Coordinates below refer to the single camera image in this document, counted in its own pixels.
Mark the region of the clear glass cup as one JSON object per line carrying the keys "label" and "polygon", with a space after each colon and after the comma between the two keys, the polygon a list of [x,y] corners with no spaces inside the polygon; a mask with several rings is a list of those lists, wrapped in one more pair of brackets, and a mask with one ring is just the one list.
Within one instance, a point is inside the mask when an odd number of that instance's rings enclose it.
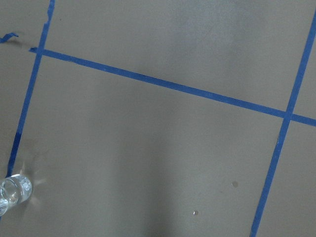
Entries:
{"label": "clear glass cup", "polygon": [[27,201],[33,186],[28,177],[15,174],[0,181],[0,216],[8,210]]}

